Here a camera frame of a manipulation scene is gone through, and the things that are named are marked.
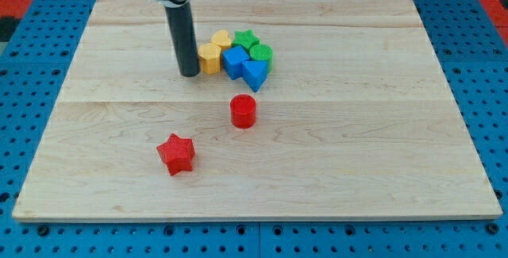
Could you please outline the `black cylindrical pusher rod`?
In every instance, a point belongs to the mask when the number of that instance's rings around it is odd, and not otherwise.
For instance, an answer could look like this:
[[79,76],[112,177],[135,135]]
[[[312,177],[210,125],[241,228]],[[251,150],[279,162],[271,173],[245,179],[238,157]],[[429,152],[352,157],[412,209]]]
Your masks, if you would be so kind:
[[184,77],[195,77],[200,72],[194,22],[189,2],[175,8],[165,8],[171,32],[179,73]]

